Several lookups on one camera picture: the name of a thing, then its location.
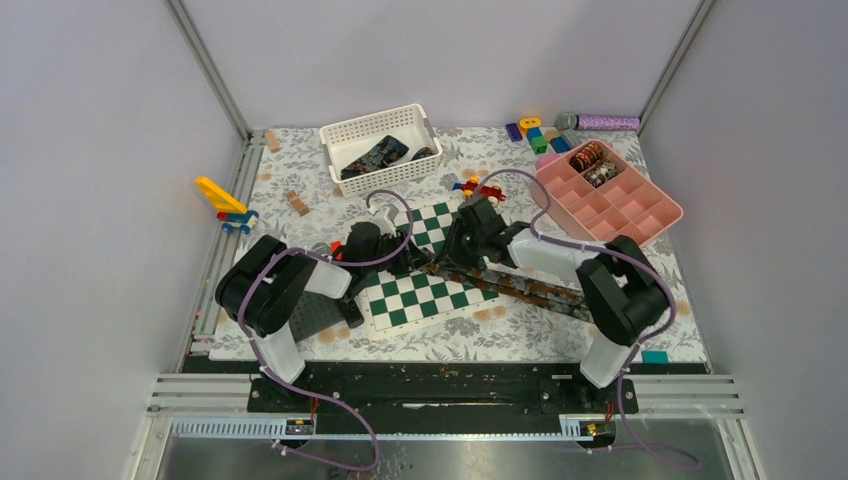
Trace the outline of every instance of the black and white robotic arm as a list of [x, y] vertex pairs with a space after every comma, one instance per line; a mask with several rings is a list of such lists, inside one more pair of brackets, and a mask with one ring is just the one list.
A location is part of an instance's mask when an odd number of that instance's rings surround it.
[[[383, 258], [393, 251], [402, 242], [403, 233], [390, 232], [385, 218], [383, 215], [374, 222], [354, 225], [347, 243], [334, 254], [342, 253], [346, 262], [362, 262]], [[629, 237], [619, 236], [606, 247], [650, 265]], [[250, 285], [271, 257], [285, 248], [273, 237], [262, 237], [222, 278], [215, 299], [230, 318], [237, 318]], [[245, 323], [269, 366], [291, 382], [303, 370], [304, 362], [288, 319], [303, 295], [338, 299], [347, 306], [345, 319], [355, 326], [361, 323], [361, 317], [358, 311], [349, 315], [355, 310], [353, 297], [361, 291], [365, 277], [375, 271], [399, 274], [447, 269], [462, 273], [485, 270], [487, 262], [532, 268], [555, 275], [566, 284], [580, 285], [582, 301], [599, 331], [580, 370], [597, 388], [608, 386], [618, 376], [641, 333], [669, 307], [656, 282], [629, 263], [540, 240], [529, 224], [506, 225], [487, 199], [472, 196], [459, 207], [438, 254], [422, 252], [410, 242], [392, 260], [368, 267], [341, 267], [303, 253], [283, 259], [267, 272], [251, 296]]]

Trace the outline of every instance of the gray floor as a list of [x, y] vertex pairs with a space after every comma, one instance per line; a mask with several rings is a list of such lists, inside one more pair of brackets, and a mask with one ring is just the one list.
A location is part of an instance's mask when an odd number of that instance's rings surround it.
[[[651, 421], [643, 438], [688, 450], [703, 463], [697, 472], [664, 465], [648, 453], [571, 453], [575, 444], [538, 441], [385, 441], [383, 460], [369, 473], [350, 473], [274, 453], [269, 442], [172, 438], [160, 480], [229, 479], [723, 479], [732, 478], [721, 439], [706, 420]], [[632, 443], [619, 430], [616, 445]], [[303, 447], [339, 461], [367, 463], [368, 442], [315, 441]]]

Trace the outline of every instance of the white plastic basket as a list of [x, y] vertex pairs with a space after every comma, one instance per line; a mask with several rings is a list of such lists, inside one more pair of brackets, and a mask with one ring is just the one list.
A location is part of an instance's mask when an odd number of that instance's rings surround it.
[[[330, 176], [342, 195], [350, 197], [372, 192], [435, 173], [442, 158], [442, 145], [436, 138], [430, 120], [421, 105], [414, 103], [385, 112], [354, 118], [346, 122], [321, 127], [321, 145], [330, 164]], [[391, 135], [409, 147], [396, 165], [376, 172], [341, 180], [342, 170], [367, 153], [386, 135]], [[422, 147], [430, 147], [435, 155], [409, 161]]]

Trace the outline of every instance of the yellow ring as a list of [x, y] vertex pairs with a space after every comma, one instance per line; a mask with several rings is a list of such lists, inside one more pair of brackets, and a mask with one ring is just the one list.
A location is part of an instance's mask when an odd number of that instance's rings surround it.
[[526, 117], [522, 118], [520, 122], [518, 122], [518, 130], [521, 131], [522, 135], [527, 135], [527, 130], [531, 128], [541, 127], [542, 120], [539, 117]]

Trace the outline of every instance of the yellow block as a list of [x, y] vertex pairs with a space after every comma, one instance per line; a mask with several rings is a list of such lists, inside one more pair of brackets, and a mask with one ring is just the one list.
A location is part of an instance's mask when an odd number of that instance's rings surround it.
[[527, 135], [527, 130], [531, 128], [541, 127], [542, 120], [539, 117], [525, 117], [518, 122], [518, 130], [522, 135]]
[[225, 192], [215, 182], [206, 177], [197, 177], [194, 181], [200, 192], [206, 196], [209, 203], [219, 212], [224, 213], [247, 213], [247, 207], [241, 204], [232, 195]]

